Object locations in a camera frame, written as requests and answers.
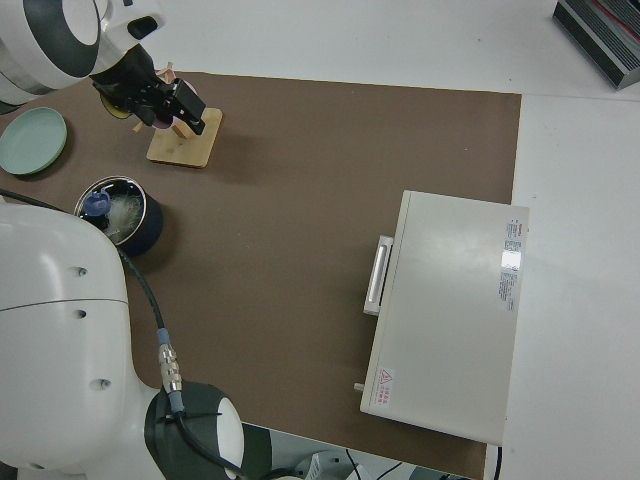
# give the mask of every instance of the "green plate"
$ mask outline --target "green plate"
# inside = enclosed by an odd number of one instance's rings
[[[28,175],[48,167],[67,141],[64,118],[51,108],[29,110],[0,137],[0,167],[14,175]]]

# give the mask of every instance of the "metal pot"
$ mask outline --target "metal pot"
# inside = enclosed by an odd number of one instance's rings
[[[106,192],[112,203],[110,214],[106,215],[100,223],[96,223],[93,217],[85,212],[85,200],[92,194]],[[113,230],[113,220],[115,220],[116,200],[118,202],[128,202],[127,208],[131,213],[131,223],[127,228]],[[160,205],[151,195],[140,186],[138,182],[129,177],[113,176],[98,180],[87,188],[80,196],[74,215],[90,221],[100,228],[120,249],[128,256],[134,257],[149,250],[160,237],[162,232],[163,217]]]

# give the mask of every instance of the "white table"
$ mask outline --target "white table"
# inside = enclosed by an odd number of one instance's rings
[[[640,84],[615,92],[554,5],[183,0],[145,46],[180,70],[525,94],[513,203],[531,233],[501,478],[635,478]]]

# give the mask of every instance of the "sticker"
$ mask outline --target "sticker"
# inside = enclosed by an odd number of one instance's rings
[[[516,309],[518,274],[522,264],[522,235],[524,225],[518,219],[511,220],[505,228],[498,299],[509,312]]]
[[[373,391],[373,405],[375,407],[389,407],[391,403],[391,390],[396,372],[389,368],[378,367],[376,375],[376,387]]]

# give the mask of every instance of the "black pot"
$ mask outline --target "black pot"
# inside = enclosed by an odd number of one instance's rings
[[[109,194],[112,200],[115,198],[132,200],[134,207],[139,209],[136,216],[137,221],[131,226],[131,231],[120,235],[119,238],[109,235],[108,221],[97,224],[94,218],[89,217],[84,211],[85,199],[92,193],[99,193],[103,190]],[[110,236],[117,247],[130,257],[135,257],[149,250],[162,232],[163,217],[160,205],[144,191],[138,182],[129,177],[114,176],[98,180],[80,196],[74,214],[98,226],[107,236]]]

